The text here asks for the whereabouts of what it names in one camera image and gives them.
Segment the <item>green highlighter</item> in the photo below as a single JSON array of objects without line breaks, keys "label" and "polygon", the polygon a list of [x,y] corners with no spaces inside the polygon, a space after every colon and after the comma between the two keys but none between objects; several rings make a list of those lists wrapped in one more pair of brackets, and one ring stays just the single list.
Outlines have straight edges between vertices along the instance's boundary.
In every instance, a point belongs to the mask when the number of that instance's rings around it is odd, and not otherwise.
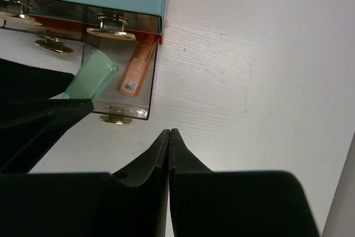
[{"label": "green highlighter", "polygon": [[63,94],[63,99],[95,101],[116,76],[119,66],[100,50],[91,51]]}]

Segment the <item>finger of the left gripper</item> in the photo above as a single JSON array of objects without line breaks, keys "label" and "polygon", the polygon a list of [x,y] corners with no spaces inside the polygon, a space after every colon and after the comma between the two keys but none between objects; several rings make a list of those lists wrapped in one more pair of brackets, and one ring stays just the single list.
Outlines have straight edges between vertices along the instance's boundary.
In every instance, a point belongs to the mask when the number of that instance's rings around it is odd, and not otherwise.
[{"label": "finger of the left gripper", "polygon": [[71,73],[1,59],[1,173],[28,173],[94,105],[57,99]]}]

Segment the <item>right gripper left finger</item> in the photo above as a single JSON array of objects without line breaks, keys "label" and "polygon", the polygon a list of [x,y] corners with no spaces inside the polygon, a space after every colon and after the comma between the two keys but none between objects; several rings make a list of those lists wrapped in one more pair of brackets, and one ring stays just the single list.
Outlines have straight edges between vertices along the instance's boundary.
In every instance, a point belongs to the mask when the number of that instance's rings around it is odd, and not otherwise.
[{"label": "right gripper left finger", "polygon": [[2,175],[1,235],[164,236],[169,137],[115,173]]}]

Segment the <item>clear smoky drawer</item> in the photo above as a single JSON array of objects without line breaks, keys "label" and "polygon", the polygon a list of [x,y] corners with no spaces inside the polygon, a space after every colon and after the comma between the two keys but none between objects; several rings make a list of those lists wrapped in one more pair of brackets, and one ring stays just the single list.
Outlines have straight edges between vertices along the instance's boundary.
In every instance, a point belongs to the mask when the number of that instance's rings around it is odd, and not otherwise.
[{"label": "clear smoky drawer", "polygon": [[100,120],[130,124],[149,118],[161,17],[89,6],[84,10],[83,56],[100,50],[118,65],[118,72],[94,102]]},{"label": "clear smoky drawer", "polygon": [[35,44],[59,54],[71,54],[67,41],[82,41],[83,8],[56,0],[1,0],[1,28],[33,34]]}]

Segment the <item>orange highlighter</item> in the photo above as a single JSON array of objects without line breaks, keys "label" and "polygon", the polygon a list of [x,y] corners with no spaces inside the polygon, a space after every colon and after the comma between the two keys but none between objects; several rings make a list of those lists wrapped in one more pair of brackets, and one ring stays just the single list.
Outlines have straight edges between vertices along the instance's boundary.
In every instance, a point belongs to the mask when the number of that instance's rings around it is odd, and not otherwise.
[{"label": "orange highlighter", "polygon": [[130,97],[139,94],[157,43],[158,38],[153,34],[145,34],[139,41],[119,83],[122,94]]}]

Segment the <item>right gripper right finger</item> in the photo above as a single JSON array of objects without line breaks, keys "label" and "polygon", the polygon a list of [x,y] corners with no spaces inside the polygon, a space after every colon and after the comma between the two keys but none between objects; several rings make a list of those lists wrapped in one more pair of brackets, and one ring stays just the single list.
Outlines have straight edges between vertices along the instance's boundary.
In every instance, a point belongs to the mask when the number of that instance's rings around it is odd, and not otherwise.
[{"label": "right gripper right finger", "polygon": [[175,236],[318,236],[305,193],[285,171],[213,172],[173,129],[170,214]]}]

